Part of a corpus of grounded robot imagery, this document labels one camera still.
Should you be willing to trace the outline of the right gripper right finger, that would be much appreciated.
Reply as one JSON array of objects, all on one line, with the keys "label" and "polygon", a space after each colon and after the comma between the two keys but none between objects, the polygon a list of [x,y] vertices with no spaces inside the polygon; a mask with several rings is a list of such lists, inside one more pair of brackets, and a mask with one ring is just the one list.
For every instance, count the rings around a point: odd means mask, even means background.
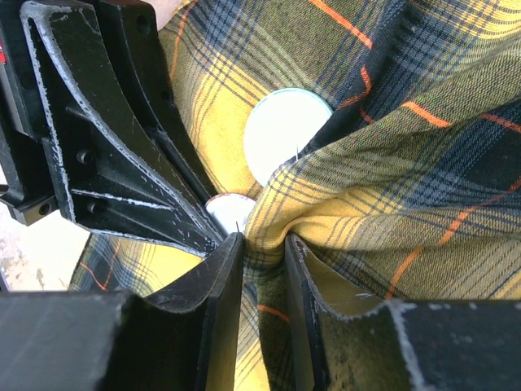
[{"label": "right gripper right finger", "polygon": [[298,390],[517,390],[518,301],[383,300],[285,241]]}]

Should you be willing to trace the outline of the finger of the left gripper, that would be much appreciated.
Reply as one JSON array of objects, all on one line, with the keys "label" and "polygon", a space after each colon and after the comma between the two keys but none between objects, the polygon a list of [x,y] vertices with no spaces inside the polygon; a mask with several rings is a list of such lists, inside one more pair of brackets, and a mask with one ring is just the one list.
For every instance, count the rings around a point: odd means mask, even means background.
[{"label": "finger of the left gripper", "polygon": [[112,67],[140,125],[201,200],[217,194],[182,123],[152,5],[97,1],[96,16]]}]

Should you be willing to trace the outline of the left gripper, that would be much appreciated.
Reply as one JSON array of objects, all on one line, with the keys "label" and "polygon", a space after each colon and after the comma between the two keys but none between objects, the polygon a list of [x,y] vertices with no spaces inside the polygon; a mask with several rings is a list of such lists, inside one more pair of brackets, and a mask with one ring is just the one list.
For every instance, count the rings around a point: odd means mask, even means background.
[{"label": "left gripper", "polygon": [[1,2],[1,202],[25,226],[59,206],[96,234],[206,257],[221,230],[129,106],[96,2]]}]

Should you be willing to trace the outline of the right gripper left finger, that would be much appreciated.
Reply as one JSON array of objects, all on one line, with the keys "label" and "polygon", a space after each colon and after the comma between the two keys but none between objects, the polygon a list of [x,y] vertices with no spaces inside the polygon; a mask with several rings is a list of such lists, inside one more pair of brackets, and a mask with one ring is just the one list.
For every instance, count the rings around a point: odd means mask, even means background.
[{"label": "right gripper left finger", "polygon": [[231,390],[243,237],[148,296],[4,292],[4,390]]}]

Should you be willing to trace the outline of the round green white brooch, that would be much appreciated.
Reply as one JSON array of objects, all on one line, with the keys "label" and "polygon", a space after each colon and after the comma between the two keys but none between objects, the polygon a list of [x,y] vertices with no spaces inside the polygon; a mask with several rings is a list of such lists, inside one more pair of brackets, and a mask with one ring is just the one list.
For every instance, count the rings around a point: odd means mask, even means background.
[{"label": "round green white brooch", "polygon": [[243,152],[254,179],[264,187],[280,165],[304,150],[332,113],[324,99],[301,88],[266,95],[243,131]]}]

